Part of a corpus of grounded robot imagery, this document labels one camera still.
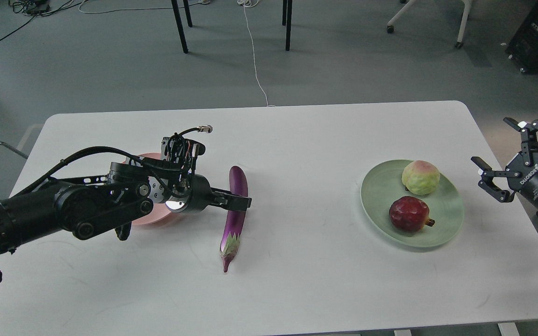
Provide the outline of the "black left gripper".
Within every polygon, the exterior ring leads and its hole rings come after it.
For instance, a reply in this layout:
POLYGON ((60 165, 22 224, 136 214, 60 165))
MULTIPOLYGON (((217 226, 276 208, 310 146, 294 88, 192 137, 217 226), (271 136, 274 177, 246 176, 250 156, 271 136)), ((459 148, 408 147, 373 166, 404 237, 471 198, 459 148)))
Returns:
POLYGON ((172 213, 199 213, 207 206, 215 206, 226 210, 248 210, 252 198, 240 196, 223 189, 212 189, 210 183, 202 175, 194 175, 185 196, 169 198, 165 206, 172 213))

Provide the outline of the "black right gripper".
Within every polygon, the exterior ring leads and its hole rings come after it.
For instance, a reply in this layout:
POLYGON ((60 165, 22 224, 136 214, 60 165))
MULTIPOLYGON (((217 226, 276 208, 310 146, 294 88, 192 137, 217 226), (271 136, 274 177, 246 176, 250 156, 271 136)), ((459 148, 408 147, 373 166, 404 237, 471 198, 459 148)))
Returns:
POLYGON ((538 119, 527 123, 505 117, 503 121, 520 133, 521 150, 504 171, 493 170, 481 157, 472 156, 470 160, 480 169, 478 186, 500 203, 512 202, 517 192, 538 211, 538 119), (500 189, 493 182, 494 178, 507 178, 513 191, 500 189))

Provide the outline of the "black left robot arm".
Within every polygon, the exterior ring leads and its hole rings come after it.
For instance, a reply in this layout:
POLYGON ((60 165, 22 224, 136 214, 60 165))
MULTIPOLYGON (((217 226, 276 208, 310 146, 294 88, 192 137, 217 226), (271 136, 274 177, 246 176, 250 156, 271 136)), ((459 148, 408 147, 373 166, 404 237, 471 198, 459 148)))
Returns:
POLYGON ((212 130, 210 125, 198 126, 163 138, 158 159, 106 146, 86 147, 69 155, 11 198, 0 200, 0 254, 14 253, 25 243, 62 230, 79 240, 114 230, 124 241, 133 221, 149 215, 155 204, 172 202, 171 213, 199 213, 207 206, 227 210, 219 249, 227 272, 237 255, 252 200, 246 175, 237 166, 230 169, 229 190, 214 189, 196 174, 205 146, 185 135, 212 130), (106 175, 54 178, 71 162, 100 153, 119 154, 126 160, 113 162, 106 175))

